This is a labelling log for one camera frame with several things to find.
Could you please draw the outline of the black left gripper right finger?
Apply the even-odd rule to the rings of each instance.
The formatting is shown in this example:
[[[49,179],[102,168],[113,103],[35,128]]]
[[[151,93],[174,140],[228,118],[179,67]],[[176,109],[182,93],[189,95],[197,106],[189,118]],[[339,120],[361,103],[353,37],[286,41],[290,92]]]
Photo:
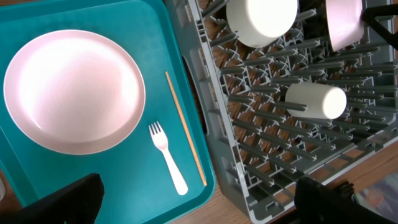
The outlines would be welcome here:
[[[354,184],[343,182],[334,189],[309,178],[296,183],[294,204],[300,223],[393,224],[352,200]]]

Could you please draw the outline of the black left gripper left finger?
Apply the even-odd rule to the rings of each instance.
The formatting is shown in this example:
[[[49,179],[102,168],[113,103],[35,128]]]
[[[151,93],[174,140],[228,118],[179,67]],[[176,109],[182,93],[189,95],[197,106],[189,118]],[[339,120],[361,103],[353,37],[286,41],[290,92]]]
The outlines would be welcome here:
[[[14,213],[2,215],[1,224],[93,224],[103,197],[101,177],[91,173]]]

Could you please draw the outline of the pink small bowl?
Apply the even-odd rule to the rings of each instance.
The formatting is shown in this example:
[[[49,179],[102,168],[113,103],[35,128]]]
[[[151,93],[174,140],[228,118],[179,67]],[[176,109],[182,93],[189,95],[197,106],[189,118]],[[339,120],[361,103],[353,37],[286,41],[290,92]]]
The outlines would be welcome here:
[[[333,51],[360,41],[364,35],[362,0],[326,0],[325,5]]]

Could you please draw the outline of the cream white cup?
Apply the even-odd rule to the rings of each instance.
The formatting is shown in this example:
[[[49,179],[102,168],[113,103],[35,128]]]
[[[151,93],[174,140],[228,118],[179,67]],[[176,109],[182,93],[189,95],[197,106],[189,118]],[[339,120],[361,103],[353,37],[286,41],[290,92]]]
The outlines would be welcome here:
[[[286,92],[285,102],[306,106],[304,111],[288,109],[292,116],[336,119],[345,111],[347,98],[339,87],[303,82],[291,84]]]

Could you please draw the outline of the white plastic fork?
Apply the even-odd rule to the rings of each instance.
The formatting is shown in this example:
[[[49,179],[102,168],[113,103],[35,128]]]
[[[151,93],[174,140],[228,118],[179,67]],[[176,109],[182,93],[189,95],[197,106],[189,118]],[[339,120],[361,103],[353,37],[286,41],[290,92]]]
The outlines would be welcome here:
[[[177,193],[185,195],[188,186],[169,151],[169,141],[165,131],[158,121],[149,125],[149,131],[154,146],[163,154]]]

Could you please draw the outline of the pink plate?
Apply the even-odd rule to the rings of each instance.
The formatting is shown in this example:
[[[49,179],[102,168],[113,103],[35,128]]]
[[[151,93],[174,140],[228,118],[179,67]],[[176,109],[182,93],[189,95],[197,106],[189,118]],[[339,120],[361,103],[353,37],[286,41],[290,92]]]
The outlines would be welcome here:
[[[4,101],[14,124],[51,151],[87,155],[125,140],[146,103],[143,76],[114,41],[85,30],[32,39],[7,66]]]

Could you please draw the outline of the white bowl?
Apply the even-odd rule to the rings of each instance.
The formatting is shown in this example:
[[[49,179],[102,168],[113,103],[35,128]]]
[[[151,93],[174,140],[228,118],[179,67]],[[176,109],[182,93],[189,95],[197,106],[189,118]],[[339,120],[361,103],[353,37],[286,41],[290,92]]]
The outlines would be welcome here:
[[[230,0],[226,5],[226,18],[242,44],[259,48],[289,31],[297,11],[297,0]]]

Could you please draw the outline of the wooden chopstick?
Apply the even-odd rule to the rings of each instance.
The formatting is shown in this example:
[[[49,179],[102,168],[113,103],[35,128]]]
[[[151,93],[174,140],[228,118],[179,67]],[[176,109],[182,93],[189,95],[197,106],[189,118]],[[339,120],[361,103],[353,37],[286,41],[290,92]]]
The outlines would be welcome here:
[[[203,182],[203,185],[206,187],[207,186],[207,181],[206,181],[205,173],[204,173],[203,168],[201,166],[201,162],[199,160],[199,157],[198,157],[198,154],[197,154],[197,150],[195,149],[195,145],[193,143],[189,128],[187,126],[187,122],[185,120],[184,113],[183,113],[182,108],[180,106],[180,103],[179,103],[179,100],[178,100],[178,96],[177,96],[177,94],[175,92],[175,89],[174,89],[174,86],[173,86],[172,81],[170,79],[168,71],[165,71],[165,76],[166,76],[167,82],[169,84],[170,92],[171,92],[172,97],[174,99],[174,103],[175,103],[176,109],[178,111],[178,115],[180,117],[183,129],[185,131],[185,135],[186,135],[188,143],[190,145],[190,149],[191,149],[193,158],[194,158],[195,163],[197,165],[197,169],[199,171],[199,174],[200,174],[200,177],[201,177],[201,181]]]

